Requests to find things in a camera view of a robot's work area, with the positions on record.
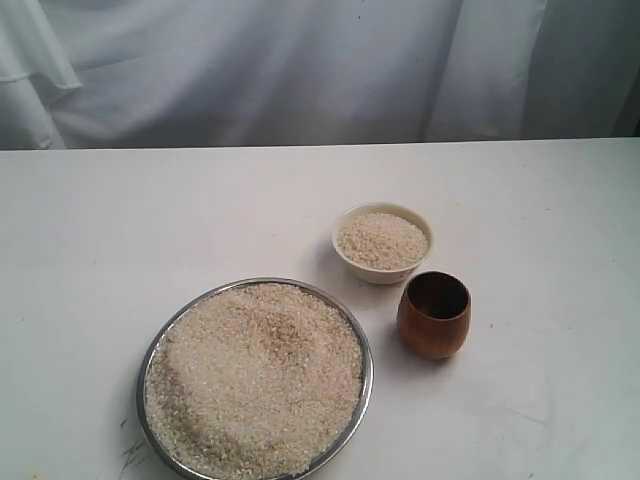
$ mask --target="wooden cup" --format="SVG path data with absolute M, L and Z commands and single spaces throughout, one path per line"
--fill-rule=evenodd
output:
M 426 272 L 405 287 L 396 326 L 413 351 L 443 359 L 462 347 L 470 321 L 471 295 L 462 282 L 446 273 Z

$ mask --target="rice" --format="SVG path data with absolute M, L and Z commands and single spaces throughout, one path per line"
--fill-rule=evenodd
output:
M 411 222 L 388 213 L 364 213 L 338 232 L 342 254 L 363 267 L 398 270 L 419 262 L 427 253 L 427 237 Z
M 293 285 L 257 284 L 187 311 L 159 344 L 146 387 L 152 430 L 190 469 L 297 474 L 351 420 L 362 350 L 335 308 Z

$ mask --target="white fabric backdrop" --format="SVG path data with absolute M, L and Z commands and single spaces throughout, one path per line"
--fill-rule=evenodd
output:
M 637 0 L 40 4 L 68 147 L 608 136 L 640 66 Z

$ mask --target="white bowl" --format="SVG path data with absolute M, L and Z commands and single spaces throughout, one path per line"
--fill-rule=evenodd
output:
M 364 213 L 389 213 L 391 215 L 404 218 L 408 222 L 414 224 L 416 227 L 422 230 L 422 233 L 424 233 L 425 237 L 427 237 L 427 251 L 425 252 L 424 256 L 413 265 L 409 265 L 398 270 L 377 270 L 375 268 L 369 268 L 364 265 L 358 265 L 357 263 L 349 260 L 342 253 L 340 247 L 338 246 L 338 232 L 349 220 Z M 429 227 L 427 221 L 416 212 L 400 205 L 395 205 L 393 203 L 363 203 L 361 205 L 350 208 L 342 215 L 340 215 L 340 217 L 338 217 L 338 220 L 336 220 L 336 223 L 333 225 L 333 232 L 331 236 L 333 248 L 338 253 L 338 255 L 340 255 L 340 258 L 345 261 L 345 263 L 349 267 L 349 270 L 351 270 L 351 272 L 353 272 L 356 277 L 369 283 L 376 283 L 381 285 L 389 285 L 405 280 L 409 275 L 411 275 L 411 273 L 413 273 L 416 268 L 420 266 L 424 259 L 427 258 L 429 253 L 431 253 L 431 250 L 433 248 L 433 234 L 431 233 L 431 227 Z

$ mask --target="pile of rice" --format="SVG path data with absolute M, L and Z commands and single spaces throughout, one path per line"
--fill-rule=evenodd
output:
M 338 232 L 342 254 L 363 267 L 398 270 L 419 262 L 427 253 L 427 237 L 404 218 L 389 213 L 364 213 Z
M 351 420 L 362 350 L 335 308 L 292 285 L 257 284 L 191 308 L 158 346 L 146 388 L 152 430 L 190 469 L 296 474 Z

